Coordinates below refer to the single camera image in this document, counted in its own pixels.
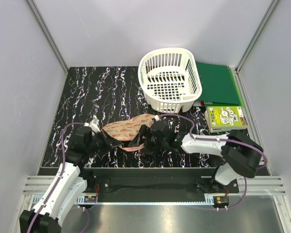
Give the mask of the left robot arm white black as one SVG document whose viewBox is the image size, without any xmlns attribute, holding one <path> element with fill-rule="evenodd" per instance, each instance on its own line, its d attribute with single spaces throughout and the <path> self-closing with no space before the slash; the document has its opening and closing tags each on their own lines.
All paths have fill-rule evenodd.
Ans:
<svg viewBox="0 0 291 233">
<path fill-rule="evenodd" d="M 63 161 L 41 200 L 19 217 L 22 233 L 60 233 L 63 222 L 82 192 L 95 187 L 91 171 L 83 168 L 89 156 L 122 145 L 105 131 L 78 123 L 67 144 L 63 144 Z"/>
</svg>

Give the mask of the pink mesh bra laundry bag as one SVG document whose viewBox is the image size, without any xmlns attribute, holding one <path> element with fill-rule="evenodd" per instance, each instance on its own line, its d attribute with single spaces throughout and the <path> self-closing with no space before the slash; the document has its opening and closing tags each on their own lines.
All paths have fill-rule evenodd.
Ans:
<svg viewBox="0 0 291 233">
<path fill-rule="evenodd" d="M 126 142 L 132 141 L 139 132 L 142 125 L 151 127 L 153 124 L 154 115 L 151 114 L 142 114 L 135 116 L 129 120 L 117 121 L 109 123 L 102 127 L 102 129 L 112 138 Z"/>
</svg>

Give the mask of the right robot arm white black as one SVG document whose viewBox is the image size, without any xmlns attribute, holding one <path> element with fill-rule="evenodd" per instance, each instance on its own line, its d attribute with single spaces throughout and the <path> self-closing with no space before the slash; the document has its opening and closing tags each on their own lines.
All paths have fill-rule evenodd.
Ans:
<svg viewBox="0 0 291 233">
<path fill-rule="evenodd" d="M 225 164 L 218 166 L 208 181 L 198 184 L 206 193 L 222 192 L 239 177 L 254 178 L 263 155 L 263 149 L 239 130 L 217 136 L 174 133 L 162 121 L 151 127 L 142 125 L 128 147 L 139 147 L 141 153 L 148 155 L 156 155 L 164 148 L 174 153 L 221 156 Z"/>
</svg>

